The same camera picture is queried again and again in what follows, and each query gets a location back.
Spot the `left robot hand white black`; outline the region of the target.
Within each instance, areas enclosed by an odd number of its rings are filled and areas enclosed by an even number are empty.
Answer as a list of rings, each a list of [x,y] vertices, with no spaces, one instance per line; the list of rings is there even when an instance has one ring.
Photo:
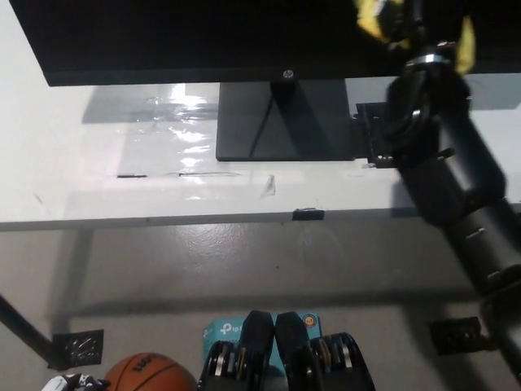
[[[42,391],[103,391],[107,390],[111,382],[97,379],[91,375],[82,373],[59,375],[51,378],[43,386]]]

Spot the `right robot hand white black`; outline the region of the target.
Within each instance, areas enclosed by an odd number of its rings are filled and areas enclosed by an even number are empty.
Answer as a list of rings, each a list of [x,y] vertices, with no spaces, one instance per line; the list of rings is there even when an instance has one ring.
[[[412,54],[436,48],[454,56],[469,12],[468,1],[384,1],[376,18],[392,48]]]

